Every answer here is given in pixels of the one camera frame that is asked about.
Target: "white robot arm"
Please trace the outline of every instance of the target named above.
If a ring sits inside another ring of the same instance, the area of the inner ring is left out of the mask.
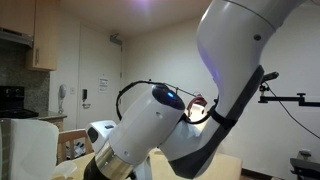
[[[208,112],[204,130],[179,121],[182,100],[164,86],[153,86],[128,109],[95,152],[84,179],[125,179],[155,147],[163,151],[178,176],[192,179],[201,175],[261,82],[263,47],[302,2],[214,0],[197,33],[199,53],[219,90],[219,101]]]
[[[110,133],[116,128],[117,125],[112,120],[98,121],[90,123],[86,128],[87,134],[92,142],[92,147],[94,152],[99,152],[105,145],[106,141],[109,139]],[[92,172],[86,172],[87,176],[90,176]],[[150,158],[148,157],[143,163],[134,167],[131,175],[132,180],[144,180],[152,179]]]

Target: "stove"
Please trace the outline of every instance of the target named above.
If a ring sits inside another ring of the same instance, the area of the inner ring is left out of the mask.
[[[25,119],[39,113],[24,109],[24,87],[0,86],[0,118]]]

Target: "door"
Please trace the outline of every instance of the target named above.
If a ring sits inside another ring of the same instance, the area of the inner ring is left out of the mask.
[[[120,91],[120,72],[121,47],[111,43],[108,35],[81,26],[77,128],[100,120],[119,122],[115,104]],[[85,102],[82,101],[84,89],[87,90]]]

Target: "black object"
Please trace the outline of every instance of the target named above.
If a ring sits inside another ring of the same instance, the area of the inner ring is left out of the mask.
[[[299,151],[299,154],[305,158],[311,157],[311,154],[308,151]]]
[[[88,90],[82,89],[82,101],[84,102],[88,98]]]
[[[39,113],[24,109],[24,87],[0,86],[0,118],[25,119]]]
[[[215,111],[215,106],[210,109],[209,114],[210,114],[211,117],[212,117],[215,121],[217,121],[225,130],[231,129],[231,128],[237,123],[236,120],[227,119],[227,118],[222,117],[220,114],[218,114],[218,113]]]
[[[260,41],[261,40],[261,36],[259,34],[256,34],[253,36],[253,39],[256,41]]]
[[[112,129],[112,128],[114,128],[114,126],[108,125],[108,126],[105,126],[104,128],[106,128],[106,129]]]
[[[272,91],[272,89],[270,88],[270,86],[268,85],[267,82],[265,82],[265,84],[268,86],[268,89],[270,90],[270,92],[277,97],[277,95]],[[316,135],[314,132],[310,131],[307,127],[305,127],[303,124],[301,124],[296,118],[294,118],[291,113],[288,111],[288,109],[283,105],[283,103],[281,101],[279,101],[279,104],[283,107],[283,109],[287,112],[287,114],[291,117],[291,119],[296,122],[299,126],[301,126],[303,129],[305,129],[306,131],[308,131],[310,134],[312,134],[314,137],[320,139],[320,136]]]
[[[90,138],[91,143],[96,142],[96,140],[99,137],[98,132],[93,127],[89,128],[87,134],[88,134],[88,137]]]
[[[105,177],[100,172],[96,164],[95,157],[93,157],[84,171],[83,180],[110,180],[110,179]]]
[[[184,92],[184,93],[186,93],[186,94],[188,94],[188,95],[191,95],[191,96],[193,96],[193,97],[196,97],[194,94],[191,94],[191,93],[189,93],[189,92],[187,92],[187,91],[184,91],[184,90],[182,90],[182,89],[180,89],[180,88],[178,88],[178,87],[172,86],[172,85],[170,85],[170,84],[168,84],[168,83],[152,82],[151,79],[149,79],[149,81],[142,81],[142,80],[140,80],[140,81],[132,82],[132,83],[130,83],[129,85],[127,85],[126,87],[124,87],[121,91],[119,91],[119,94],[118,94],[118,96],[117,96],[116,109],[117,109],[117,115],[118,115],[120,121],[121,121],[121,119],[122,119],[122,115],[121,115],[120,110],[119,110],[119,102],[120,102],[121,96],[122,96],[124,93],[126,93],[129,89],[131,89],[132,87],[134,87],[135,85],[137,85],[137,84],[143,84],[143,83],[144,83],[144,84],[152,84],[152,85],[165,86],[165,87],[167,87],[167,88],[168,88],[168,86],[170,86],[170,87],[172,87],[172,88],[175,88],[176,94],[178,94],[178,90],[179,90],[179,91]]]
[[[185,113],[183,113],[181,118],[179,119],[179,122],[185,121],[188,124],[201,124],[201,123],[205,122],[206,120],[208,120],[209,117],[210,117],[210,114],[207,113],[207,115],[205,115],[202,119],[200,119],[198,121],[191,121],[191,119]]]
[[[259,173],[259,172],[255,172],[255,171],[251,171],[251,170],[248,170],[248,169],[244,169],[242,168],[241,170],[241,176],[244,176],[244,177],[250,177],[250,180],[254,179],[254,180],[271,180],[272,179],[272,176],[269,176],[269,175],[266,175],[266,174],[262,174],[262,173]]]
[[[320,180],[320,164],[295,158],[290,158],[290,163],[293,167],[291,172],[300,179],[305,177]]]
[[[276,79],[278,76],[279,76],[278,72],[273,72],[273,73],[266,74],[266,75],[263,76],[261,84],[266,82],[266,81],[270,81],[270,80]]]
[[[260,85],[260,92],[263,94],[265,91],[269,91],[269,87]],[[298,97],[281,97],[281,96],[260,96],[260,101],[258,103],[268,103],[268,101],[288,101],[288,102],[298,102],[299,106],[309,106],[309,107],[320,107],[320,102],[306,102],[304,96],[305,93],[297,93]]]
[[[131,172],[128,177],[129,177],[130,179],[132,179],[132,180],[137,179],[137,176],[136,176],[136,174],[135,174],[134,172]]]
[[[232,119],[235,121],[239,119],[246,104],[249,102],[253,94],[257,91],[262,80],[263,73],[264,71],[262,66],[259,66],[252,75],[249,82],[246,84],[245,88],[236,100],[235,104],[232,106],[225,119]],[[223,127],[222,125],[219,126],[217,131],[212,135],[211,139],[205,146],[184,157],[169,161],[169,164],[175,174],[183,178],[193,179],[198,173],[203,173],[200,172],[204,171],[204,169],[201,168],[207,161],[213,158],[213,153],[215,152],[221,141],[228,135],[228,133],[232,129],[231,127],[232,126],[229,126],[228,129],[225,129],[225,127]]]

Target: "black cable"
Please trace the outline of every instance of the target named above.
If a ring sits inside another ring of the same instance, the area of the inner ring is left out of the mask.
[[[136,82],[130,83],[129,85],[127,85],[126,87],[124,87],[121,91],[119,91],[119,94],[118,94],[117,100],[116,100],[116,109],[117,109],[117,115],[118,115],[119,121],[121,121],[121,119],[122,119],[122,115],[121,115],[120,110],[119,110],[119,100],[120,100],[121,96],[122,96],[125,92],[127,92],[129,89],[131,89],[133,86],[135,86],[135,85],[137,85],[137,84],[141,84],[141,83],[166,86],[165,84],[159,83],[159,82],[136,81]]]
[[[208,120],[209,117],[210,117],[210,114],[207,113],[207,115],[204,116],[202,119],[200,119],[198,121],[191,121],[190,118],[185,113],[183,113],[180,120],[184,120],[188,124],[201,124],[201,123],[205,122],[206,120]]]
[[[277,97],[277,95],[271,90],[269,84],[266,83],[266,82],[264,82],[264,83],[268,86],[270,92],[274,95],[274,97]],[[281,106],[284,108],[284,110],[288,113],[288,115],[289,115],[296,123],[298,123],[303,129],[305,129],[306,131],[308,131],[309,133],[311,133],[312,135],[314,135],[316,138],[320,139],[320,137],[319,137],[318,135],[316,135],[314,132],[312,132],[311,130],[309,130],[308,128],[306,128],[303,124],[301,124],[298,120],[296,120],[296,119],[290,114],[290,112],[288,111],[288,109],[282,104],[281,101],[279,101],[279,103],[280,103]]]

